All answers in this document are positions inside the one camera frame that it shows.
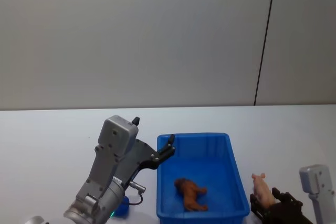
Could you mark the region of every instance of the gray wall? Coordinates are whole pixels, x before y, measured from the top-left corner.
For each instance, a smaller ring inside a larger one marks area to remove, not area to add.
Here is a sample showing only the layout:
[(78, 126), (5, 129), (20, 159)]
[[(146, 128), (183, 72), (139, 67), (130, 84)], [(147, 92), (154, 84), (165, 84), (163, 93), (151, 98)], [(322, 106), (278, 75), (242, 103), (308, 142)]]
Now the gray wall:
[(270, 0), (0, 0), (0, 109), (252, 105)]
[(336, 103), (336, 0), (273, 0), (257, 105)]
[[(253, 105), (270, 0), (0, 0), (0, 109)], [(336, 1), (273, 0), (256, 104), (336, 103)]]

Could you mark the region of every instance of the rubber toy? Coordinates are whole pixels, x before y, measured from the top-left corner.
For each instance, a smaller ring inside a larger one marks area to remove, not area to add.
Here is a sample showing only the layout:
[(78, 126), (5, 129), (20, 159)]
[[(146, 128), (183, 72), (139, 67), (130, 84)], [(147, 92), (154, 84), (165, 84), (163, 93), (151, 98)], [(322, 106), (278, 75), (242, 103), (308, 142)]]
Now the rubber toy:
[(265, 173), (260, 174), (260, 176), (252, 174), (253, 178), (253, 194), (256, 196), (260, 204), (265, 208), (269, 208), (274, 205), (275, 198), (271, 191), (269, 190), (267, 184), (263, 180), (266, 177)]
[(175, 181), (175, 187), (183, 195), (183, 206), (188, 211), (207, 211), (207, 206), (201, 206), (197, 203), (197, 196), (205, 194), (206, 188), (199, 188), (189, 179), (179, 178)]

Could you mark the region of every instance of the blue plastic bin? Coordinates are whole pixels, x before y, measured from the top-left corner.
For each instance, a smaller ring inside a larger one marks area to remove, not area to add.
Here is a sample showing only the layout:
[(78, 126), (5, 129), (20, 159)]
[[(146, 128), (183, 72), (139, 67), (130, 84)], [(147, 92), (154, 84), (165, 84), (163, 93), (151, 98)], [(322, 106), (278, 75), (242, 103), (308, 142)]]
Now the blue plastic bin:
[[(158, 149), (170, 135), (160, 135)], [(225, 133), (176, 134), (173, 157), (157, 169), (156, 213), (161, 224), (241, 224), (249, 206), (240, 180), (230, 138)], [(191, 179), (207, 194), (197, 200), (206, 212), (184, 210), (174, 182)]]

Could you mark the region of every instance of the robot arm mount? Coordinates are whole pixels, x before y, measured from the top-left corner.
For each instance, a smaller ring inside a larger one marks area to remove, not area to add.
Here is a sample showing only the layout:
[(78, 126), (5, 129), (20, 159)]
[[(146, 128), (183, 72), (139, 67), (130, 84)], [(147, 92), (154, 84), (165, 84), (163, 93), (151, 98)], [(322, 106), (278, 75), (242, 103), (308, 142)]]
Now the robot arm mount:
[(95, 147), (89, 177), (64, 213), (64, 218), (44, 221), (40, 216), (26, 224), (104, 224), (121, 204), (128, 186), (144, 192), (145, 188), (133, 181), (142, 169), (157, 169), (174, 155), (174, 135), (159, 151), (137, 139), (139, 118), (132, 122), (114, 115), (105, 120)]
[(317, 224), (335, 224), (336, 211), (329, 169), (311, 165), (300, 169), (302, 189), (312, 200)]

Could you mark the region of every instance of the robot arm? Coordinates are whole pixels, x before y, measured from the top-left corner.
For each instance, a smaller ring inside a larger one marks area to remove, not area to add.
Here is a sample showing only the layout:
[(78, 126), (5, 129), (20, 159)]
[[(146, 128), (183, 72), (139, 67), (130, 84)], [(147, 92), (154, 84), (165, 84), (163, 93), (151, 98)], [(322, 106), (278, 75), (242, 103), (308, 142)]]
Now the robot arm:
[(329, 169), (326, 165), (311, 165), (300, 169), (302, 189), (313, 202), (317, 224), (335, 224), (336, 211)]
[(156, 152), (136, 139), (139, 118), (132, 122), (115, 115), (105, 120), (89, 177), (64, 213), (64, 218), (45, 222), (35, 216), (26, 224), (104, 224), (121, 204), (128, 186), (139, 187), (133, 179), (142, 169), (157, 169), (174, 155), (174, 135)]
[(272, 188), (272, 195), (280, 202), (265, 208), (254, 194), (250, 195), (251, 211), (263, 224), (312, 224), (301, 211), (302, 202), (289, 193)]

